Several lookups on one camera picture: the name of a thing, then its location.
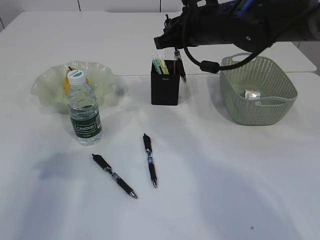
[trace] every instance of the yellow fruit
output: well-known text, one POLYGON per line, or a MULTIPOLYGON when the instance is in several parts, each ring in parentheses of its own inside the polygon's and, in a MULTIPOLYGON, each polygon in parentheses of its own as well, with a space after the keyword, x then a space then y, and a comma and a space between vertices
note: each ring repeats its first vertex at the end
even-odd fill
MULTIPOLYGON (((85 79, 86 79, 86 84, 90 85, 90 82, 89 82, 88 78, 85 78, 85 79)), ((69 89, 70 89, 70 83, 69 83, 69 81, 68 81, 68 77, 65 76, 64 81, 63 81, 63 90, 64 90, 64 94, 65 94, 65 95, 68 95, 69 89)))

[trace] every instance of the white bottle cap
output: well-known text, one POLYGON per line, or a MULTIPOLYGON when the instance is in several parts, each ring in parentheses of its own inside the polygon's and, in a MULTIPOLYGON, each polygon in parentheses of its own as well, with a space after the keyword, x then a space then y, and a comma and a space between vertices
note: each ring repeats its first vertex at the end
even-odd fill
POLYGON ((84 71, 72 70, 67 74, 70 85, 81 85, 86 83, 86 75, 84 71))

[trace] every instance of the green basket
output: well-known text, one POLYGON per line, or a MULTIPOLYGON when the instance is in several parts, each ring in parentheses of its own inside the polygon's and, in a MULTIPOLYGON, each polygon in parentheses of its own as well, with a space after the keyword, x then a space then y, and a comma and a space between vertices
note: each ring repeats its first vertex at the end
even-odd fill
MULTIPOLYGON (((237 63, 240 53, 226 57, 222 66, 237 63)), ((280 121, 298 97, 285 72, 271 59, 257 56, 246 65, 221 71, 220 89, 223 102, 232 119, 241 125, 265 126, 280 121), (245 90, 259 90, 260 99, 246 99, 245 90)))

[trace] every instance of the basket handle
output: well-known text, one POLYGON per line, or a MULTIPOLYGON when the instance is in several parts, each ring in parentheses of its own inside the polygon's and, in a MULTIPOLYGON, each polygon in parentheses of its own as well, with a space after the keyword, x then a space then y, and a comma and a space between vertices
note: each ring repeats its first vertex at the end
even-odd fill
POLYGON ((231 56, 231 61, 232 61, 233 63, 238 63, 238 62, 241 62, 243 59, 237 61, 237 60, 234 60, 234 58, 236 58, 236 57, 241 57, 241 56, 246 56, 246 57, 248 57, 248 56, 250 56, 250 55, 251 55, 251 53, 248 53, 248 52, 240 52, 240 53, 237 53, 237 54, 231 56))
POLYGON ((270 105, 259 105, 257 104, 258 102, 264 102, 264 101, 281 101, 281 102, 284 102, 284 103, 281 103, 281 104, 277 104, 277 105, 274 105, 274 106, 281 106, 281 105, 285 105, 287 104, 288 102, 290 102, 289 99, 287 98, 284 98, 284 97, 279 97, 279 96, 267 96, 267 97, 263 97, 263 98, 259 98, 259 99, 252 99, 251 102, 256 105, 256 106, 259 106, 259 107, 269 107, 270 105))

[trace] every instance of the black pen holder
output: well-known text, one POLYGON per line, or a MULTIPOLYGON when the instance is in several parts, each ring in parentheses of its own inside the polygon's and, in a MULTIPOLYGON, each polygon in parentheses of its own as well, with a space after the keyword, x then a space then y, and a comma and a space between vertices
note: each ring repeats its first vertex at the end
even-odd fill
POLYGON ((169 75, 158 74, 152 64, 151 104, 176 106, 179 98, 180 73, 173 60, 165 60, 165 64, 169 70, 169 75))

